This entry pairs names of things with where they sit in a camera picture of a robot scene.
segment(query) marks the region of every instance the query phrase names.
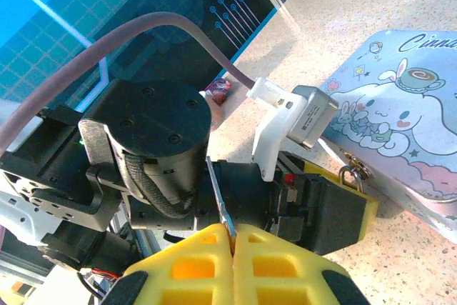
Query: speckled countertop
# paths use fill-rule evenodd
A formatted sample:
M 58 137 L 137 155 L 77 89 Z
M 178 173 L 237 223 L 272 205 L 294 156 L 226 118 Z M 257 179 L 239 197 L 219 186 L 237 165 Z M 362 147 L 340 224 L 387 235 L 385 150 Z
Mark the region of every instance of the speckled countertop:
M 285 89 L 321 85 L 372 34 L 383 29 L 456 30 L 457 0 L 288 0 L 236 65 Z M 235 85 L 227 119 L 212 133 L 212 159 L 249 161 L 265 110 Z M 320 148 L 294 151 L 332 171 L 339 164 Z M 327 257 L 345 267 L 373 305 L 457 304 L 457 246 L 385 196 L 366 238 Z

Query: screw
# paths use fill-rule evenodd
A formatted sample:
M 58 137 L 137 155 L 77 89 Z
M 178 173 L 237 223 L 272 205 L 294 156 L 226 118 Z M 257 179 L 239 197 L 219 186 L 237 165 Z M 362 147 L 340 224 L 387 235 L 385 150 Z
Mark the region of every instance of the screw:
M 145 94 L 147 96 L 149 96 L 153 93 L 154 93 L 154 90 L 151 87 L 146 87 L 145 89 L 143 89 L 143 94 Z
M 129 121 L 128 119 L 121 122 L 121 128 L 129 128 L 132 125 L 134 125 L 134 123 L 132 121 Z
M 192 109 L 192 108 L 194 108 L 194 107 L 197 107 L 198 104 L 197 104 L 197 102 L 196 102 L 195 100 L 189 100 L 189 101 L 187 102 L 187 106 L 190 107 L 190 108 Z
M 181 142 L 181 137 L 179 137 L 176 134 L 173 134 L 169 137 L 169 141 L 171 144 L 179 144 L 179 142 Z

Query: red wire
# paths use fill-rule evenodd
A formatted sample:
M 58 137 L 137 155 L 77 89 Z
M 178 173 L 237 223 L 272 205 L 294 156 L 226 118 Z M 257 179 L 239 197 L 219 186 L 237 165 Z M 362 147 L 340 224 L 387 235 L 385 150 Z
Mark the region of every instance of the red wire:
M 113 274 L 113 273 L 111 273 L 111 272 L 109 272 L 109 271 L 102 271 L 102 270 L 97 269 L 97 268 L 93 268 L 93 269 L 92 269 L 92 273 L 95 273 L 95 274 L 105 274 L 105 275 L 107 275 L 107 276 L 110 276 L 110 277 L 113 278 L 113 279 L 116 279 L 116 280 L 119 279 L 119 275 L 115 275 L 115 274 Z

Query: cartoon bunny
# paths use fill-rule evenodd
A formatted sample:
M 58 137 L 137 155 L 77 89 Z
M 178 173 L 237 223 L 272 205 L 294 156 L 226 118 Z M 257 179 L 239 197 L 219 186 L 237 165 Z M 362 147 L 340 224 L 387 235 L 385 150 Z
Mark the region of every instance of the cartoon bunny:
M 342 133 L 361 146 L 377 149 L 384 156 L 399 156 L 409 147 L 405 131 L 411 130 L 416 143 L 436 155 L 457 152 L 457 135 L 443 123 L 440 101 L 423 93 L 445 84 L 428 69 L 406 69 L 403 59 L 397 71 L 385 71 L 380 80 L 385 84 L 369 84 L 353 91 L 333 93 L 340 104 L 356 102 L 354 122 Z
M 333 118 L 330 124 L 333 130 L 342 132 L 344 126 L 346 124 L 350 124 L 353 121 L 353 116 L 356 114 L 356 106 L 356 102 L 353 102 L 351 106 L 349 106 L 349 103 L 347 101 L 343 103 L 343 105 L 341 106 L 341 110 L 338 111 L 337 116 Z

